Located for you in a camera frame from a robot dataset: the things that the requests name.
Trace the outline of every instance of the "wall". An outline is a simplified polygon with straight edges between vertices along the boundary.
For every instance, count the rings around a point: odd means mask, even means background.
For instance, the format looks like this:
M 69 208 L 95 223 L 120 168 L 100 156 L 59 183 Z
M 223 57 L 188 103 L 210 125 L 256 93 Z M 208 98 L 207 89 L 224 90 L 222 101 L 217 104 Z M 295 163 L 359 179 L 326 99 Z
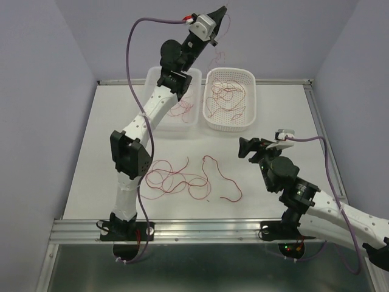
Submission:
M 125 79 L 125 47 L 134 21 L 143 16 L 181 19 L 209 13 L 227 0 L 56 0 L 92 72 L 99 80 Z M 231 26 L 218 50 L 225 65 L 257 78 L 312 78 L 351 16 L 357 0 L 229 0 Z M 228 19 L 221 33 L 226 30 Z M 131 72 L 145 78 L 159 65 L 169 38 L 182 42 L 182 26 L 142 23 L 133 38 Z M 215 50 L 207 47 L 195 67 L 207 72 Z
M 34 291 L 95 90 L 53 0 L 0 9 L 0 291 Z
M 360 1 L 314 82 L 350 203 L 383 218 L 389 218 L 388 15 L 387 0 Z

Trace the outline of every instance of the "white basket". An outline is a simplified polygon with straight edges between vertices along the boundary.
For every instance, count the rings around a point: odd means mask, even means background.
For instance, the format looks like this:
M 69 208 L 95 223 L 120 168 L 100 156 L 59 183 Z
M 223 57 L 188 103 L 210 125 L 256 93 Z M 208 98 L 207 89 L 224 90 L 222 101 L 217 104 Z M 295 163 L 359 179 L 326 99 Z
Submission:
M 148 100 L 152 95 L 157 81 L 160 77 L 161 67 L 152 67 L 147 73 L 145 87 L 143 89 L 143 100 Z M 192 81 L 187 93 L 182 97 L 181 102 L 186 105 L 193 105 L 187 113 L 176 105 L 160 121 L 158 130 L 189 130 L 189 127 L 199 120 L 199 107 L 201 99 L 201 71 L 199 69 L 189 69 L 188 75 L 192 76 Z
M 237 68 L 211 70 L 205 83 L 202 113 L 214 130 L 239 132 L 247 129 L 256 118 L 254 75 Z

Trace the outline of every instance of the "table surface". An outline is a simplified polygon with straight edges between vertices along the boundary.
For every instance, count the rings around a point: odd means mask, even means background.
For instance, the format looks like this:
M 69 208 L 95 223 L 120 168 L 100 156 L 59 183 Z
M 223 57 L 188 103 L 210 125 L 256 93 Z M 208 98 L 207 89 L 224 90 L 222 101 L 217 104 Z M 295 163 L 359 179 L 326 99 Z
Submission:
M 143 86 L 135 86 L 136 94 Z M 188 172 L 201 172 L 202 158 L 210 155 L 228 178 L 240 186 L 239 197 L 235 186 L 222 179 L 214 162 L 207 160 L 205 171 L 212 184 L 207 200 L 194 200 L 187 191 L 166 194 L 157 200 L 143 199 L 151 219 L 240 219 L 280 218 L 285 207 L 278 201 L 279 194 L 266 191 L 258 165 L 246 159 L 238 159 L 239 137 L 259 137 L 272 140 L 279 128 L 295 130 L 295 137 L 317 135 L 308 101 L 302 85 L 257 85 L 257 115 L 250 128 L 240 133 L 226 133 L 209 128 L 202 116 L 199 123 L 189 131 L 156 130 L 155 159 L 166 159 L 174 168 L 183 167 L 189 158 Z M 127 86 L 98 86 L 86 127 L 83 144 L 77 162 L 64 219 L 105 219 L 115 203 L 117 172 L 111 158 L 109 137 L 113 130 L 121 131 L 139 110 Z M 299 166 L 299 177 L 318 185 L 331 193 L 325 175 L 324 155 L 318 141 L 296 143 L 284 150 Z M 155 198 L 160 190 L 142 184 L 143 196 Z M 194 190 L 201 197 L 204 190 Z M 138 218 L 144 218 L 140 207 Z

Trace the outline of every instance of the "metal frame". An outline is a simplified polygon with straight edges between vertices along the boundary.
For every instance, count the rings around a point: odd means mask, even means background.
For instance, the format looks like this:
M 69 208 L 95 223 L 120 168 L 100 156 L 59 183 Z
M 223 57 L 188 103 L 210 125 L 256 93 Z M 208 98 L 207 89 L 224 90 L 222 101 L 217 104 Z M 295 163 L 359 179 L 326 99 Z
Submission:
M 103 80 L 99 85 L 127 85 L 126 80 Z M 144 85 L 145 80 L 133 80 L 134 85 Z M 263 80 L 256 79 L 257 85 L 303 85 L 311 109 L 312 118 L 319 135 L 326 139 L 327 134 L 317 108 L 311 80 Z M 347 201 L 346 192 L 337 164 L 329 144 L 331 171 L 340 189 L 340 197 Z M 279 220 L 279 218 L 255 218 L 245 220 L 153 220 L 156 224 L 154 241 L 151 244 L 193 244 L 193 243 L 265 243 L 258 238 L 261 221 Z M 46 256 L 37 291 L 47 291 L 58 252 L 63 244 L 112 244 L 99 240 L 100 231 L 95 227 L 97 220 L 55 220 L 49 239 Z M 377 292 L 389 291 L 384 272 L 366 259 L 374 289 Z

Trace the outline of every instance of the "gray floor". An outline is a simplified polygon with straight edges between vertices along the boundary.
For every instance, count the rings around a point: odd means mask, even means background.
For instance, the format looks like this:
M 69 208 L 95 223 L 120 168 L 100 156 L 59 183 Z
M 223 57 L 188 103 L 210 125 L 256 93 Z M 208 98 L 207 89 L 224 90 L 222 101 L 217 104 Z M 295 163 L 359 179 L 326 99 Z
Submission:
M 307 244 L 306 255 L 320 247 Z M 150 246 L 143 261 L 125 266 L 115 263 L 112 246 L 64 245 L 49 291 L 372 291 L 367 273 L 349 273 L 332 245 L 301 263 L 267 252 L 277 249 L 276 244 Z M 356 266 L 355 253 L 343 253 Z

